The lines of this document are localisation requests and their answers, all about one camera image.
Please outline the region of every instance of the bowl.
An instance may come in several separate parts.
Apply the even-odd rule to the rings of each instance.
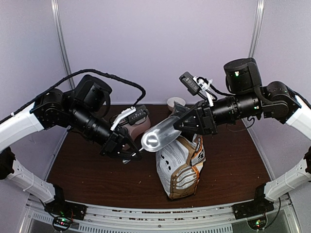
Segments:
[[[167,103],[167,107],[169,108],[169,110],[172,112],[174,110],[174,102],[177,102],[183,106],[186,105],[186,101],[182,98],[179,98],[179,97],[172,97],[172,98],[169,98],[166,103]]]

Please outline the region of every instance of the transparent scoop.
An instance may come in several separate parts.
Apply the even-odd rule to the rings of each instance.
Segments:
[[[178,116],[170,116],[150,128],[141,138],[141,146],[149,152],[156,152],[173,142],[181,134],[174,129],[173,124],[179,120]]]

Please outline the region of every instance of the wall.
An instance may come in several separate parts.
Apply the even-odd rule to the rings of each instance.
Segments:
[[[247,57],[256,8],[255,0],[59,2],[72,72],[91,67],[135,81],[147,91],[143,103],[199,100],[178,79],[185,71],[213,78],[226,91],[223,65]],[[139,96],[107,82],[114,104]]]
[[[0,118],[65,76],[50,1],[1,1]],[[64,129],[30,135],[12,145],[16,157],[44,178]],[[0,182],[0,231],[17,232],[27,193]]]
[[[264,85],[279,80],[311,100],[311,2],[265,1],[256,61]],[[276,120],[263,119],[253,127],[257,141],[275,177],[292,168],[307,152],[310,141]],[[311,186],[291,192],[303,232],[311,229]]]

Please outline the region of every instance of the white panel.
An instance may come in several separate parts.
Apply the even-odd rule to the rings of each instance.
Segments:
[[[266,0],[261,36],[256,52],[264,85],[279,80],[311,101],[311,1]],[[276,177],[296,165],[310,141],[276,120],[254,125],[263,153]],[[304,233],[311,228],[311,186],[292,191],[291,197]]]
[[[59,1],[72,72],[95,68],[135,81],[147,91],[144,103],[199,100],[178,79],[185,71],[226,91],[223,65],[247,57],[256,9],[256,0]],[[139,96],[107,82],[113,103]]]
[[[1,1],[0,119],[64,77],[50,1]],[[11,148],[19,161],[42,178],[64,129],[32,134]],[[0,181],[0,231],[17,232],[27,194]]]

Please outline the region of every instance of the wooden tabletop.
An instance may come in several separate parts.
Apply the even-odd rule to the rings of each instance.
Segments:
[[[169,114],[166,105],[146,105],[151,124]],[[120,113],[115,105],[106,119]],[[241,121],[233,130],[244,128]],[[248,132],[233,133],[225,125],[218,134],[204,136],[206,162],[196,195],[169,200],[156,172],[155,153],[143,152],[140,161],[99,155],[100,145],[69,133],[50,172],[48,182],[64,189],[65,198],[95,205],[127,208],[183,208],[210,206],[254,197],[255,188],[269,181],[268,173]]]

